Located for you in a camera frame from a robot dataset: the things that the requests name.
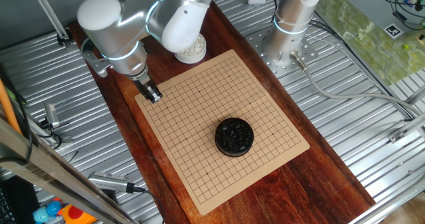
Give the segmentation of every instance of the white cylinder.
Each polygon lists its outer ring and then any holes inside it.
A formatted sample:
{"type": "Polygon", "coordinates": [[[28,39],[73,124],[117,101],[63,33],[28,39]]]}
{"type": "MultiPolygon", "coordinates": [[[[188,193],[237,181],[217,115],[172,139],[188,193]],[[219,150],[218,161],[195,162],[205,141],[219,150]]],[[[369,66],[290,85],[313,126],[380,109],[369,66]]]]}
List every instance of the white cylinder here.
{"type": "Polygon", "coordinates": [[[120,18],[121,4],[118,0],[85,0],[78,8],[77,19],[83,29],[105,29],[120,18]]]}

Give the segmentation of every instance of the cable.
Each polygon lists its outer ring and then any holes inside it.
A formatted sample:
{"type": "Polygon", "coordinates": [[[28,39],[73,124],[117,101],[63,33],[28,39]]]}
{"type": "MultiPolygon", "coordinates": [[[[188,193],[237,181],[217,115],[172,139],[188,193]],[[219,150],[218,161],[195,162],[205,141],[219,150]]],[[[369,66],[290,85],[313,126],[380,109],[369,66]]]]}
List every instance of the cable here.
{"type": "MultiPolygon", "coordinates": [[[[358,60],[358,62],[360,62],[363,66],[366,66],[363,62],[362,62],[362,60],[356,55],[356,53],[353,51],[353,49],[329,26],[329,25],[327,25],[327,24],[325,24],[325,23],[321,23],[321,22],[319,22],[319,21],[314,21],[314,22],[316,22],[316,23],[320,23],[320,24],[322,24],[324,27],[326,27],[326,28],[323,28],[323,27],[320,27],[319,25],[317,25],[317,24],[312,24],[312,23],[310,23],[311,25],[313,25],[313,26],[316,26],[316,27],[319,27],[319,28],[321,28],[321,29],[323,29],[323,30],[325,30],[325,31],[328,31],[328,32],[330,32],[335,38],[337,38],[338,40],[340,40],[342,43],[343,43],[343,45],[345,46],[345,48],[358,60]]],[[[333,45],[333,46],[335,46],[337,49],[339,49],[341,52],[343,52],[345,55],[347,55],[347,57],[351,60],[351,62],[353,62],[359,69],[361,69],[358,65],[357,65],[357,62],[354,62],[353,61],[353,59],[351,59],[351,57],[343,50],[343,49],[340,49],[338,46],[336,46],[335,44],[333,44],[333,43],[330,43],[330,42],[328,42],[328,41],[325,41],[325,40],[323,40],[323,39],[318,39],[318,38],[316,38],[316,37],[312,37],[312,36],[310,36],[311,38],[313,38],[313,39],[317,39],[317,40],[319,40],[319,41],[323,41],[323,42],[325,42],[325,43],[329,43],[329,44],[331,44],[331,45],[333,45]]],[[[383,85],[382,84],[382,82],[380,81],[380,80],[372,80],[372,79],[369,79],[373,84],[375,84],[376,86],[378,86],[385,94],[387,94],[387,95],[390,95],[390,92],[385,88],[385,85],[383,85]]],[[[408,116],[410,116],[412,119],[414,118],[407,110],[406,110],[406,108],[404,107],[404,106],[402,106],[402,105],[400,105],[400,104],[398,104],[398,103],[396,103],[396,105],[398,105],[402,110],[404,110],[405,112],[406,112],[406,114],[408,115],[408,116]]]]}
{"type": "Polygon", "coordinates": [[[316,82],[314,81],[314,79],[311,77],[310,72],[308,71],[308,69],[304,70],[305,75],[307,75],[308,79],[310,80],[311,84],[317,89],[317,91],[319,91],[319,93],[321,93],[322,95],[329,97],[329,98],[335,98],[335,99],[352,99],[352,98],[364,98],[364,97],[373,97],[373,98],[383,98],[386,100],[390,100],[393,102],[396,102],[400,105],[403,105],[404,107],[410,109],[411,111],[413,111],[416,115],[420,116],[422,113],[419,112],[417,109],[415,109],[413,106],[411,106],[410,104],[401,101],[397,98],[385,95],[385,94],[351,94],[351,95],[334,95],[334,94],[330,94],[324,90],[322,90],[320,87],[318,87],[318,85],[316,84],[316,82]]]}
{"type": "MultiPolygon", "coordinates": [[[[335,44],[333,44],[333,43],[331,43],[331,42],[329,42],[329,41],[324,41],[323,39],[318,39],[318,38],[316,38],[316,37],[313,37],[313,36],[311,36],[311,35],[307,35],[308,37],[310,37],[310,38],[313,38],[313,39],[316,39],[316,40],[318,40],[318,41],[322,41],[322,42],[324,42],[324,43],[328,43],[328,44],[330,44],[330,45],[333,45],[335,48],[337,48],[337,49],[339,49],[344,55],[346,55],[350,60],[351,60],[351,62],[353,62],[353,63],[355,63],[350,57],[349,57],[349,55],[344,51],[344,50],[342,50],[342,49],[340,49],[339,47],[337,47],[335,44]]],[[[314,85],[314,87],[316,87],[316,89],[318,89],[318,91],[320,92],[320,93],[322,93],[323,95],[325,95],[325,96],[328,96],[328,97],[330,97],[330,98],[335,98],[335,97],[338,97],[337,99],[347,99],[347,98],[350,98],[350,97],[352,97],[352,98],[362,98],[362,97],[375,97],[375,98],[384,98],[384,99],[387,99],[387,100],[391,100],[391,101],[394,101],[394,102],[396,102],[396,103],[398,103],[398,104],[400,104],[400,105],[402,105],[402,106],[404,106],[405,108],[408,108],[408,109],[410,109],[411,111],[413,111],[416,115],[421,115],[422,113],[421,112],[419,112],[417,109],[415,109],[413,106],[411,106],[410,104],[408,104],[408,103],[406,103],[406,102],[404,102],[404,101],[401,101],[401,100],[399,100],[399,99],[397,99],[397,98],[394,98],[394,97],[392,97],[392,96],[389,96],[389,95],[386,95],[386,94],[353,94],[353,95],[334,95],[334,94],[329,94],[329,93],[326,93],[326,94],[324,94],[324,92],[325,91],[323,91],[322,89],[320,89],[317,85],[316,85],[316,83],[314,82],[314,80],[312,79],[312,77],[310,76],[310,73],[309,73],[309,71],[308,70],[305,70],[305,74],[307,75],[307,77],[309,78],[309,80],[310,80],[310,82],[312,83],[312,85],[314,85]]]]}
{"type": "Polygon", "coordinates": [[[56,150],[56,149],[58,149],[61,145],[62,145],[62,142],[63,142],[63,140],[62,140],[62,137],[60,137],[58,134],[55,134],[55,133],[53,133],[53,132],[50,132],[50,134],[49,135],[47,135],[47,136],[44,136],[44,135],[40,135],[40,134],[37,134],[40,138],[51,138],[51,137],[55,137],[57,140],[58,140],[58,144],[53,148],[54,150],[56,150]]]}
{"type": "Polygon", "coordinates": [[[397,4],[397,5],[409,5],[409,4],[406,4],[406,3],[392,2],[391,0],[385,0],[385,1],[388,2],[388,3],[392,3],[392,4],[397,4]]]}
{"type": "Polygon", "coordinates": [[[20,135],[22,135],[21,128],[19,127],[18,120],[16,119],[15,112],[13,111],[11,100],[7,95],[5,85],[0,80],[0,100],[5,110],[7,121],[20,135]]]}
{"type": "Polygon", "coordinates": [[[411,15],[413,15],[413,16],[415,16],[415,17],[419,17],[419,18],[425,18],[424,16],[422,16],[422,15],[417,15],[417,14],[414,14],[414,13],[411,13],[410,11],[408,11],[408,10],[406,10],[403,6],[401,6],[401,5],[398,5],[403,11],[406,11],[408,14],[411,14],[411,15]]]}
{"type": "Polygon", "coordinates": [[[162,224],[164,224],[164,222],[165,222],[165,208],[164,208],[164,205],[162,204],[161,200],[159,200],[159,198],[156,195],[154,195],[152,192],[150,192],[150,191],[148,191],[148,190],[146,190],[144,188],[134,187],[134,191],[141,192],[141,193],[147,193],[147,194],[151,195],[154,199],[156,199],[158,201],[158,204],[159,204],[160,208],[162,209],[162,212],[164,213],[164,216],[162,218],[162,224]]]}
{"type": "Polygon", "coordinates": [[[272,21],[271,21],[271,23],[273,23],[273,20],[274,20],[274,15],[276,14],[276,11],[278,10],[278,0],[274,0],[274,13],[273,13],[273,16],[272,16],[272,21]]]}
{"type": "Polygon", "coordinates": [[[411,12],[409,12],[409,11],[407,11],[404,7],[402,7],[401,5],[400,5],[400,3],[398,2],[398,0],[395,0],[396,2],[394,2],[394,3],[392,3],[392,2],[390,2],[390,6],[391,6],[391,10],[392,10],[392,13],[393,14],[395,14],[395,17],[402,23],[402,25],[404,25],[406,28],[408,28],[408,29],[411,29],[411,30],[413,30],[413,31],[422,31],[422,30],[424,30],[425,29],[425,27],[422,27],[422,28],[420,28],[420,29],[417,29],[417,28],[414,28],[414,27],[410,27],[409,25],[407,25],[406,24],[406,21],[404,21],[401,17],[399,17],[397,14],[398,14],[398,10],[397,10],[397,5],[400,7],[400,8],[402,8],[402,10],[404,10],[404,11],[406,11],[407,13],[409,13],[409,14],[411,14],[411,15],[414,15],[414,16],[417,16],[417,17],[421,17],[421,18],[425,18],[425,17],[422,17],[422,16],[420,16],[420,15],[415,15],[414,13],[411,13],[411,12]]]}
{"type": "Polygon", "coordinates": [[[54,150],[57,150],[62,145],[62,138],[57,134],[53,134],[53,136],[58,139],[58,144],[53,148],[54,150]]]}
{"type": "MultiPolygon", "coordinates": [[[[24,130],[24,135],[26,135],[25,137],[28,139],[28,143],[29,143],[27,156],[24,160],[25,164],[28,164],[29,160],[31,158],[31,154],[33,152],[33,137],[31,135],[31,129],[30,129],[30,126],[29,126],[28,116],[27,116],[27,113],[25,112],[25,109],[24,109],[24,106],[23,106],[25,101],[22,100],[22,96],[18,95],[18,92],[15,90],[15,87],[13,86],[13,83],[10,81],[10,79],[6,76],[6,74],[4,74],[1,71],[0,71],[0,79],[4,80],[7,84],[10,84],[9,90],[13,94],[15,94],[15,96],[17,97],[17,102],[18,102],[19,108],[21,108],[22,116],[24,118],[24,124],[22,125],[22,127],[23,127],[23,130],[24,130]]],[[[24,164],[22,164],[22,160],[23,159],[21,159],[21,158],[0,158],[0,163],[1,162],[16,162],[20,165],[24,165],[24,164]]]]}

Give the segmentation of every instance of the blue object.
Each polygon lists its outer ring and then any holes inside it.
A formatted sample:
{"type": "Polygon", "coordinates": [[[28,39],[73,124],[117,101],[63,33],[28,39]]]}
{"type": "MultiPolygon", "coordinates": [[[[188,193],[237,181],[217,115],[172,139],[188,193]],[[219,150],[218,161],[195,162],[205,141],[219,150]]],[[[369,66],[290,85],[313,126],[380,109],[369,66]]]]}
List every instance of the blue object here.
{"type": "Polygon", "coordinates": [[[40,207],[33,212],[34,221],[36,224],[45,223],[50,218],[50,215],[47,213],[46,207],[40,207]]]}
{"type": "Polygon", "coordinates": [[[414,2],[413,0],[404,0],[404,3],[410,8],[413,8],[416,2],[414,2]]]}
{"type": "Polygon", "coordinates": [[[59,201],[52,201],[46,207],[38,208],[33,212],[35,223],[42,224],[48,221],[50,217],[57,217],[61,208],[62,204],[59,201]]]}
{"type": "Polygon", "coordinates": [[[61,208],[62,205],[59,201],[52,201],[51,203],[47,204],[46,211],[51,217],[56,217],[61,208]]]}

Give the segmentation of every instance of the dark wood surface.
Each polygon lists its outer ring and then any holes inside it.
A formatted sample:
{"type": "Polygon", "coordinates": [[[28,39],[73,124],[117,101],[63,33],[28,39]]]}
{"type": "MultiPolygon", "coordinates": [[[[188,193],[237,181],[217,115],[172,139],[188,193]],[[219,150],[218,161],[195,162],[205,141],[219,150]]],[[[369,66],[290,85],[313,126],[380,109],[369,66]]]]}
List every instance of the dark wood surface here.
{"type": "MultiPolygon", "coordinates": [[[[86,35],[78,23],[71,23],[70,30],[80,45],[86,35]]],[[[311,147],[201,216],[135,102],[137,88],[114,71],[109,70],[106,78],[100,78],[90,69],[148,188],[164,203],[162,215],[165,214],[167,223],[348,223],[374,204],[365,188],[214,3],[201,34],[207,40],[207,55],[198,64],[234,49],[311,147]]],[[[151,37],[143,42],[150,50],[147,63],[157,84],[194,67],[179,62],[151,37]]]]}

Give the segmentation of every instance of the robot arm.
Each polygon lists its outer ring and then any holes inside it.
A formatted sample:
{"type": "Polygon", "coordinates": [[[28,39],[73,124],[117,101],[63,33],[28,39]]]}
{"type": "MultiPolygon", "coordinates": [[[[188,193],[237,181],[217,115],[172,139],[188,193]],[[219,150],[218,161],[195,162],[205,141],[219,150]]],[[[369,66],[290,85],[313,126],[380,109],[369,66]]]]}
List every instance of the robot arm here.
{"type": "MultiPolygon", "coordinates": [[[[157,102],[162,94],[150,78],[147,54],[139,40],[152,35],[173,53],[189,48],[199,35],[211,1],[85,0],[77,17],[114,70],[133,80],[147,99],[157,102]]],[[[99,68],[100,63],[89,63],[100,76],[106,76],[107,65],[99,68]]]]}

